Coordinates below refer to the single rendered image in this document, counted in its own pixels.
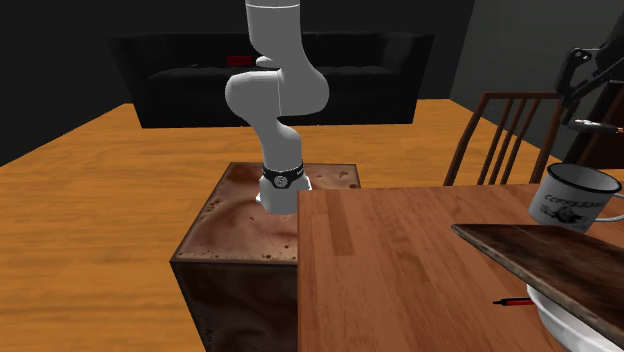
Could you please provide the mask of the black sofa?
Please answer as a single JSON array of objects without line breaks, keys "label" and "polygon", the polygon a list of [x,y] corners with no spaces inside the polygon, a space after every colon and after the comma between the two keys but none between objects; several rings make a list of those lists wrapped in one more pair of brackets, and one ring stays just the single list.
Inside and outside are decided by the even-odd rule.
[{"label": "black sofa", "polygon": [[[327,79],[319,113],[287,125],[409,124],[433,38],[414,33],[305,32],[303,47]],[[256,70],[247,33],[152,33],[112,37],[109,47],[144,128],[240,127],[227,80]]]}]

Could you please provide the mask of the brown patterned robot stand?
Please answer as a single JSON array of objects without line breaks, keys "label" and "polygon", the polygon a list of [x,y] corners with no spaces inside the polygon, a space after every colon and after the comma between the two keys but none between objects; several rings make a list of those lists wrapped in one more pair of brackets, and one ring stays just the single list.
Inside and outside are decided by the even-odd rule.
[{"label": "brown patterned robot stand", "polygon": [[297,217],[257,203],[260,176],[230,163],[170,259],[206,352],[298,352]]}]

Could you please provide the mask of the dark wooden board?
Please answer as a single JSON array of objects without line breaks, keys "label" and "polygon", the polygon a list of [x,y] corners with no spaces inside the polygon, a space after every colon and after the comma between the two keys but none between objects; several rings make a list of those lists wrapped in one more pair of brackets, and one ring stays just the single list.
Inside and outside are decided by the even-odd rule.
[{"label": "dark wooden board", "polygon": [[624,248],[558,226],[453,224],[451,228],[624,349]]}]

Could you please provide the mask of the wooden table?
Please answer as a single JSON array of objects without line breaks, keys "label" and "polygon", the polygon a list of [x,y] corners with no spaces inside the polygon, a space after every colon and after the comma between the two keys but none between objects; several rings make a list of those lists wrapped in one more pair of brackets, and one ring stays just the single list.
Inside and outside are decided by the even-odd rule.
[{"label": "wooden table", "polygon": [[302,191],[300,352],[563,352],[456,223],[527,224],[533,184]]}]

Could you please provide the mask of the brown wooden chair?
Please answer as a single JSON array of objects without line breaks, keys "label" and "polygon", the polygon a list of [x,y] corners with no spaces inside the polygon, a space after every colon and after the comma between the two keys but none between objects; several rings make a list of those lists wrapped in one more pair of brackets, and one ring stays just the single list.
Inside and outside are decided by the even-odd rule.
[{"label": "brown wooden chair", "polygon": [[489,177],[489,185],[493,185],[496,182],[500,184],[507,183],[523,137],[530,127],[540,103],[552,100],[555,102],[555,110],[535,161],[529,183],[537,184],[541,181],[550,151],[554,145],[559,124],[563,120],[565,111],[562,105],[563,97],[554,92],[484,92],[459,140],[443,183],[444,186],[452,186],[454,184],[470,139],[482,118],[487,104],[492,100],[505,100],[506,103],[481,168],[477,184],[484,185],[486,177]]}]

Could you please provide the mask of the white bowl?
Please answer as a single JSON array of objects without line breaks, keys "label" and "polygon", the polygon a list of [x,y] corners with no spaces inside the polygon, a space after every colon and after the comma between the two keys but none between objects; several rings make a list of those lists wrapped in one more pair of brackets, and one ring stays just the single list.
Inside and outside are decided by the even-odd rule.
[{"label": "white bowl", "polygon": [[567,352],[624,352],[542,293],[526,285],[541,322]]}]

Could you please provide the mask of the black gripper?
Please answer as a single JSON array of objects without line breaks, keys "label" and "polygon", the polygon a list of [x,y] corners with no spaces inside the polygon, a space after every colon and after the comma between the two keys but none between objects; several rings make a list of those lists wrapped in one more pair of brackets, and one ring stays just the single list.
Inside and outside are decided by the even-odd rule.
[{"label": "black gripper", "polygon": [[609,80],[624,81],[624,13],[617,19],[605,42],[595,55],[596,70],[591,79],[573,85],[576,70],[593,58],[595,49],[573,48],[564,59],[555,82],[561,105],[571,109],[580,100]]}]

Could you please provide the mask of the grey pen with orange tip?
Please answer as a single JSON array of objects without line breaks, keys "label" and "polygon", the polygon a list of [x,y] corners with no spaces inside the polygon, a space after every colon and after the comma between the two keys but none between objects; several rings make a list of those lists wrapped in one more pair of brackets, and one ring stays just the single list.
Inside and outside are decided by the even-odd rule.
[{"label": "grey pen with orange tip", "polygon": [[567,127],[583,133],[624,135],[624,128],[604,122],[576,119],[567,124]]}]

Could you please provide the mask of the white enamel mug black rim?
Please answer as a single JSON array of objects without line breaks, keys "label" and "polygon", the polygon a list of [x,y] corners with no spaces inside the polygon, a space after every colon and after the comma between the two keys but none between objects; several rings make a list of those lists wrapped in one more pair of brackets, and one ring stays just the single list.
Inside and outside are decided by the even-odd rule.
[{"label": "white enamel mug black rim", "polygon": [[600,217],[613,198],[624,199],[622,184],[607,173],[570,163],[553,163],[529,207],[541,225],[556,225],[585,233],[595,222],[623,221],[624,215]]}]

